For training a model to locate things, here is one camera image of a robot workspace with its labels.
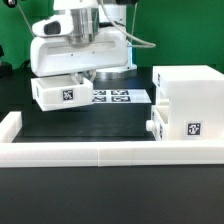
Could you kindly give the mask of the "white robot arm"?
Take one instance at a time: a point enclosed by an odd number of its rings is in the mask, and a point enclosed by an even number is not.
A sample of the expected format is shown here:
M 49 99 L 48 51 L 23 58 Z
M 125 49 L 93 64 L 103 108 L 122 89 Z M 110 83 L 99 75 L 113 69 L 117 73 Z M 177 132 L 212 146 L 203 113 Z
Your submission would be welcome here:
M 32 72 L 38 77 L 124 66 L 130 48 L 155 45 L 126 31 L 108 8 L 137 0 L 54 0 L 55 14 L 32 26 Z

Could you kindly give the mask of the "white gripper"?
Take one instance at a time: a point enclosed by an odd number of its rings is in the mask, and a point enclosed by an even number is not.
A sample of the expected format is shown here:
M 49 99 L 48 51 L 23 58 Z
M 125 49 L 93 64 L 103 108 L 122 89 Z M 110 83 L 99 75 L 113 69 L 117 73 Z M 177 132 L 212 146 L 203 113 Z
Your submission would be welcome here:
M 67 37 L 36 37 L 30 54 L 38 77 L 123 66 L 128 61 L 126 38 L 116 29 L 101 29 L 89 44 L 71 44 Z

